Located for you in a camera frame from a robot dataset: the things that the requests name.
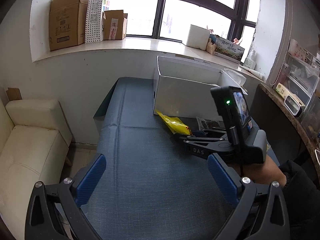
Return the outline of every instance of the human hand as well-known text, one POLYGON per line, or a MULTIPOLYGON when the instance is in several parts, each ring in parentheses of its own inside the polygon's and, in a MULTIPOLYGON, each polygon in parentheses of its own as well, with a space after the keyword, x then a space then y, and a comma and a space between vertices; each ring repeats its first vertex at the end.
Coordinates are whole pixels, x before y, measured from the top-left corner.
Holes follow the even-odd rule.
MULTIPOLYGON (((238 164, 231 163, 230 167, 234 168, 235 171, 240 174, 240 166, 238 164)), ((287 183, 286 176, 282 173, 275 162, 266 156, 266 161, 263 164, 251 164, 243 166, 243 173, 245 177, 250 178, 255 183, 269 185, 274 180, 284 187, 287 183)))

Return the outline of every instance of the sofa leg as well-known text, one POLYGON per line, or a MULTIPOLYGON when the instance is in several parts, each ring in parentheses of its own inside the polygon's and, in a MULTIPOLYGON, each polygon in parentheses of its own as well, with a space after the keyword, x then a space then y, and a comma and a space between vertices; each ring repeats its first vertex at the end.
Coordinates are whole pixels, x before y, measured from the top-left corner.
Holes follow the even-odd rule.
POLYGON ((68 165, 69 167, 72 167, 72 162, 69 160, 68 157, 66 157, 64 163, 65 163, 66 165, 68 165))

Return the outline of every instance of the yellow snack bag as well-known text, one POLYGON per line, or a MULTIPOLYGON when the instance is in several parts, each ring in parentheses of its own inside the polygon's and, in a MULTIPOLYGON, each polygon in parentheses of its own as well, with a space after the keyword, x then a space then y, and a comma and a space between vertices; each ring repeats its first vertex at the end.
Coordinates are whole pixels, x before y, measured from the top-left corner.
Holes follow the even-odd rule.
POLYGON ((161 114, 156 110, 156 113, 161 117, 164 123, 169 127, 170 131, 175 133, 191 135, 192 132, 190 128, 185 125, 178 117, 169 117, 167 115, 161 114))

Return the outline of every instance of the window sill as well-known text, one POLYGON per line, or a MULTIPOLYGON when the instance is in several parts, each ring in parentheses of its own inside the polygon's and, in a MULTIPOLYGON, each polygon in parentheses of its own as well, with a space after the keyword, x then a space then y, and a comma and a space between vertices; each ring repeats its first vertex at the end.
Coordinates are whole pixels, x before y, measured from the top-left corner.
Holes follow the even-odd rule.
POLYGON ((65 49, 58 49, 55 51, 49 51, 42 55, 35 61, 43 60, 49 57, 54 57, 63 54, 69 54, 81 51, 90 50, 107 50, 107 49, 138 49, 138 50, 148 50, 148 51, 159 51, 164 53, 172 53, 176 55, 181 55, 187 58, 196 58, 210 63, 215 63, 226 68, 231 68, 237 70, 247 76, 258 79, 256 76, 252 75, 250 72, 239 67, 239 64, 229 61, 227 59, 210 55, 208 52, 187 47, 182 43, 175 41, 166 40, 156 40, 151 38, 136 38, 136 37, 126 37, 123 40, 117 41, 101 41, 93 43, 84 43, 79 46, 74 46, 65 49))

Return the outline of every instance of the person's arm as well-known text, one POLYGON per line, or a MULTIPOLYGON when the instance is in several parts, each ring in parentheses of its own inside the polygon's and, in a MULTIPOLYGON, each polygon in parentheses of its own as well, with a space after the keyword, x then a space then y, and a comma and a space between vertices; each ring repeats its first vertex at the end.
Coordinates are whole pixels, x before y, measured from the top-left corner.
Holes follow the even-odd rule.
MULTIPOLYGON (((230 166, 240 173, 238 165, 230 166)), ((278 167, 268 155, 265 163, 244 166, 243 171, 255 183, 279 182, 287 205, 291 239, 300 239, 320 212, 320 192, 305 171, 293 161, 278 167)))

